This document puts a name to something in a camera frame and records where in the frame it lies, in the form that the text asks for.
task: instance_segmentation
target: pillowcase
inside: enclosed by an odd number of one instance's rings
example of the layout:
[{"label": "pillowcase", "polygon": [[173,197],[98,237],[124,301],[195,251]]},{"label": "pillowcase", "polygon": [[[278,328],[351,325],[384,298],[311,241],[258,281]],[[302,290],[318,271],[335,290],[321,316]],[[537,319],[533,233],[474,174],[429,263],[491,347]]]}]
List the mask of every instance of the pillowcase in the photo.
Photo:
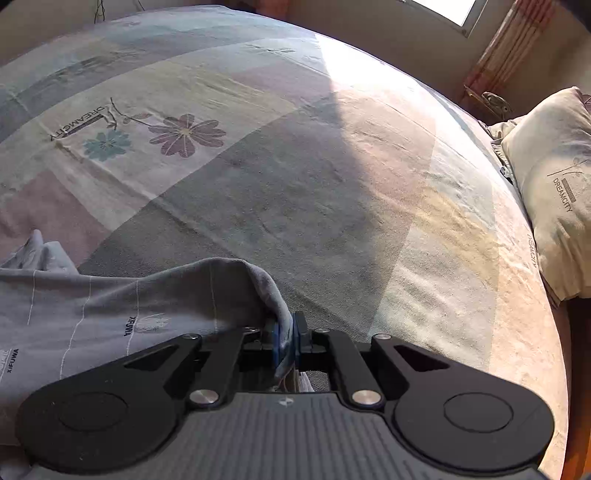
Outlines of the pillowcase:
[{"label": "pillowcase", "polygon": [[513,120],[507,120],[506,122],[501,122],[498,124],[491,125],[486,127],[486,131],[488,134],[493,138],[493,140],[499,140],[501,138],[505,138],[507,135],[511,133],[511,131],[517,126],[519,122],[521,122],[525,118],[524,116],[518,116]]},{"label": "pillowcase", "polygon": [[535,107],[503,139],[557,300],[591,296],[591,115],[577,87]]}]

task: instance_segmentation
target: bedroom wall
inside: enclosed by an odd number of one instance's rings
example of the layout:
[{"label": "bedroom wall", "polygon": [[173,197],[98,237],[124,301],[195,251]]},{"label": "bedroom wall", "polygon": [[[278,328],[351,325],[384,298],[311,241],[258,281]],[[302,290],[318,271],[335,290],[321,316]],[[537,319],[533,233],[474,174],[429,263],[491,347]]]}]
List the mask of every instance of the bedroom wall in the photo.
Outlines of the bedroom wall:
[{"label": "bedroom wall", "polygon": [[559,6],[503,96],[518,116],[548,95],[573,85],[591,93],[591,34],[573,14]]},{"label": "bedroom wall", "polygon": [[400,0],[291,0],[288,21],[338,38],[452,100],[513,0],[489,0],[469,38]]},{"label": "bedroom wall", "polygon": [[[209,4],[209,0],[140,0],[146,10]],[[103,0],[105,18],[141,11],[137,0]],[[0,65],[51,40],[92,25],[96,0],[13,0],[0,12]]]}]

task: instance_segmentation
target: gray blanket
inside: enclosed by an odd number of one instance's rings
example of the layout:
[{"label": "gray blanket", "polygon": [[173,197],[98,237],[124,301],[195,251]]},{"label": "gray blanket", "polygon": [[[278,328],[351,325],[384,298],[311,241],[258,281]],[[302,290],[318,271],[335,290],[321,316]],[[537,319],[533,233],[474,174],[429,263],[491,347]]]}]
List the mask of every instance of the gray blanket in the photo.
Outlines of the gray blanket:
[{"label": "gray blanket", "polygon": [[208,258],[143,278],[80,275],[39,231],[0,268],[0,445],[34,390],[187,332],[214,336],[278,322],[280,381],[292,319],[273,279],[242,260]]}]

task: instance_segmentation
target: cable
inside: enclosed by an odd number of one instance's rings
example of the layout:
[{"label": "cable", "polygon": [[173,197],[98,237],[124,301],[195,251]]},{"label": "cable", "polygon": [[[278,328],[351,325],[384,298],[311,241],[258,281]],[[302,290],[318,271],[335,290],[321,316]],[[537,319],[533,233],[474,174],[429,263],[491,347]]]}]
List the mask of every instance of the cable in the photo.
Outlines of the cable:
[{"label": "cable", "polygon": [[96,0],[96,12],[95,12],[95,23],[96,23],[96,19],[99,16],[99,8],[102,8],[102,17],[103,17],[103,22],[105,21],[105,6],[103,5],[103,0]]}]

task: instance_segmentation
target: bed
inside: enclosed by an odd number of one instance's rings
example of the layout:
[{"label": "bed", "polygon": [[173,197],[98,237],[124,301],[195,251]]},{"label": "bed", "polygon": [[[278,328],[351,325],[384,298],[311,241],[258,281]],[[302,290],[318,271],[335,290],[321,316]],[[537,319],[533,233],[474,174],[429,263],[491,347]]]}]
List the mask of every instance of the bed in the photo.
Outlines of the bed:
[{"label": "bed", "polygon": [[224,7],[146,12],[0,69],[0,258],[38,229],[83,275],[245,259],[312,326],[392,333],[535,391],[558,480],[566,313],[490,143],[339,41]]}]

